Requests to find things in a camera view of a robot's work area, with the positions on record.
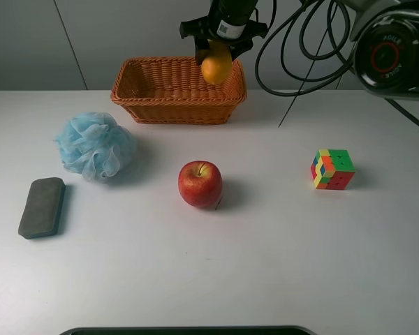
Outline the black gripper with label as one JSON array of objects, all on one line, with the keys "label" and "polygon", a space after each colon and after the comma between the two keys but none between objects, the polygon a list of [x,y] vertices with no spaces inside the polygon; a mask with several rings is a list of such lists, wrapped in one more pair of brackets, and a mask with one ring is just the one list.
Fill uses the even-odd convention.
[{"label": "black gripper with label", "polygon": [[206,16],[181,22],[181,38],[194,37],[195,60],[201,65],[210,53],[208,40],[229,46],[232,61],[252,49],[253,38],[267,35],[267,25],[251,19],[257,0],[212,1]]}]

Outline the grey robot arm joint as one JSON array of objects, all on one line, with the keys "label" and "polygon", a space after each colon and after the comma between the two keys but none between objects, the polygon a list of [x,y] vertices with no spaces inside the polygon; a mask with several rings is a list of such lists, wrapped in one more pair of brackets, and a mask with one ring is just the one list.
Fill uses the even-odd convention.
[{"label": "grey robot arm joint", "polygon": [[356,16],[353,68],[381,98],[419,101],[419,1],[344,1]]}]

